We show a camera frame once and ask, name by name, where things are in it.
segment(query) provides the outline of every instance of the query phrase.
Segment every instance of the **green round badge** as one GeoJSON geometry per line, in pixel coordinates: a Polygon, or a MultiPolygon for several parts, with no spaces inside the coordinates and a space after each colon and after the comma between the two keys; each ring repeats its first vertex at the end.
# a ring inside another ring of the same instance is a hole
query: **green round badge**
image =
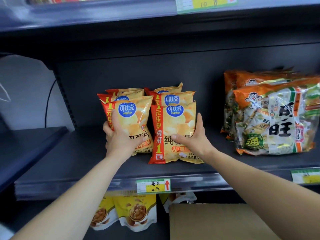
{"type": "Polygon", "coordinates": [[[250,133],[247,135],[247,142],[245,145],[252,150],[259,150],[264,146],[264,139],[260,134],[250,133]]]}

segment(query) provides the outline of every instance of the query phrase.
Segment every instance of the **copico logo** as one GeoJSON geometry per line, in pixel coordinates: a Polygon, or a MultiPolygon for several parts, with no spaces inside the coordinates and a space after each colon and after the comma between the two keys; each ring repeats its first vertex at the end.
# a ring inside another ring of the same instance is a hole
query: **copico logo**
{"type": "Polygon", "coordinates": [[[115,99],[115,101],[119,101],[119,100],[129,100],[129,98],[127,96],[119,96],[115,99]]]}
{"type": "Polygon", "coordinates": [[[183,114],[183,107],[181,105],[167,106],[167,113],[170,116],[178,117],[183,114]]]}
{"type": "Polygon", "coordinates": [[[119,114],[123,117],[131,117],[135,114],[137,108],[134,103],[122,103],[119,105],[119,114]]]}
{"type": "Polygon", "coordinates": [[[177,95],[169,94],[164,97],[164,102],[166,105],[179,104],[180,98],[177,95]]]}

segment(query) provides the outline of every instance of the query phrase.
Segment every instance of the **green and white price tag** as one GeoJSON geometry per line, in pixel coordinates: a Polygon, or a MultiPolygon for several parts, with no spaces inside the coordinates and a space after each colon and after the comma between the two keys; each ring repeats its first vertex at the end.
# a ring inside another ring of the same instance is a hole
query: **green and white price tag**
{"type": "Polygon", "coordinates": [[[171,192],[170,178],[137,180],[138,194],[146,195],[146,194],[158,194],[158,193],[170,193],[170,192],[171,192]]]}
{"type": "Polygon", "coordinates": [[[176,0],[178,14],[234,5],[237,0],[176,0]]]}
{"type": "Polygon", "coordinates": [[[320,169],[292,170],[292,181],[297,184],[320,183],[320,169]]]}

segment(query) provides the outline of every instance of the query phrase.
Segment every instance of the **person's left hand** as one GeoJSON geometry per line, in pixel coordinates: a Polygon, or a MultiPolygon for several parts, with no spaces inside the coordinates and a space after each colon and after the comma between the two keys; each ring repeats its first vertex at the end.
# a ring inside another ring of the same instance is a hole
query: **person's left hand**
{"type": "Polygon", "coordinates": [[[109,127],[108,121],[103,124],[103,131],[106,133],[106,157],[114,158],[124,163],[138,147],[144,142],[144,137],[130,139],[129,135],[121,128],[116,111],[111,112],[111,120],[114,131],[109,127]]]}

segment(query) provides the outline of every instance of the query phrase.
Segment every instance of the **brown cardboard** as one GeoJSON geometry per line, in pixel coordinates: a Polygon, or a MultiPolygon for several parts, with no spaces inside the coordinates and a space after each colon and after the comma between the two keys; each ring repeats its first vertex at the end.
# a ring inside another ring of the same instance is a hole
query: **brown cardboard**
{"type": "Polygon", "coordinates": [[[279,240],[246,204],[172,204],[170,240],[279,240]]]}

